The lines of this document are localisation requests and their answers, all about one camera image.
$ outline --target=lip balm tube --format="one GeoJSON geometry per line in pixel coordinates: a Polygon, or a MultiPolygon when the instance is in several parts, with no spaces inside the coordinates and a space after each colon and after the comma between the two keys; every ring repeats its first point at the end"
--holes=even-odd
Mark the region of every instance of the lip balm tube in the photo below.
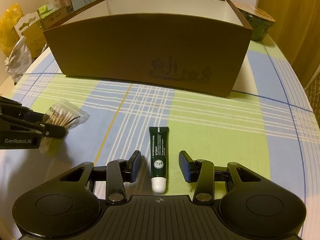
{"type": "Polygon", "coordinates": [[[149,127],[151,154],[151,184],[153,192],[161,194],[167,182],[169,127],[149,127]]]}

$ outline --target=yellow plastic bag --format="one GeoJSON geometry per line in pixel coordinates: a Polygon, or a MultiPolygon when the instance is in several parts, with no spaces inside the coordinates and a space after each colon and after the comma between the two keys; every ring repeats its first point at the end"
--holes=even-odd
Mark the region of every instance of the yellow plastic bag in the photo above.
{"type": "Polygon", "coordinates": [[[18,3],[11,5],[0,18],[0,49],[9,57],[19,36],[14,26],[23,17],[21,6],[18,3]]]}

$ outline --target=open box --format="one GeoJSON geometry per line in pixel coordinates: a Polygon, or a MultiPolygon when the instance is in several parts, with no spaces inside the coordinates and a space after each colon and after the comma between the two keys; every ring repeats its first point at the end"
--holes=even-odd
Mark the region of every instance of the open box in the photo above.
{"type": "Polygon", "coordinates": [[[65,75],[228,96],[252,28],[230,0],[98,0],[44,35],[65,75]]]}

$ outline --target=ribbed black surface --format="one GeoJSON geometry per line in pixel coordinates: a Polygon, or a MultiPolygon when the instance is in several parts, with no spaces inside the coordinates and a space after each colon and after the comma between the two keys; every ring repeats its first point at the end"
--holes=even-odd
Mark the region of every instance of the ribbed black surface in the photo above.
{"type": "MultiPolygon", "coordinates": [[[[212,208],[193,204],[188,196],[133,196],[110,206],[102,218],[74,240],[245,240],[226,228],[212,208]]],[[[292,236],[288,240],[297,240],[292,236]]]]}

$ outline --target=table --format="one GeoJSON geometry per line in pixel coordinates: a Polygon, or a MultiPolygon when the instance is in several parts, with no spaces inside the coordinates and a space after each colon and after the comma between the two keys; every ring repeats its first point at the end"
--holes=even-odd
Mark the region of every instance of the table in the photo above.
{"type": "MultiPolygon", "coordinates": [[[[11,98],[38,112],[66,98],[91,116],[47,155],[38,149],[0,152],[2,240],[20,237],[12,218],[20,195],[82,162],[106,165],[128,159],[138,149],[142,166],[138,182],[125,185],[127,194],[152,194],[149,126],[170,128],[167,195],[193,195],[195,185],[184,182],[178,166],[181,150],[216,166],[238,162],[299,196],[307,206],[299,236],[320,235],[320,130],[290,64],[269,37],[263,44],[250,43],[228,98],[68,78],[49,49],[21,78],[11,98]]],[[[223,192],[217,191],[219,198],[223,192]]],[[[95,193],[105,197],[103,183],[95,193]]]]}

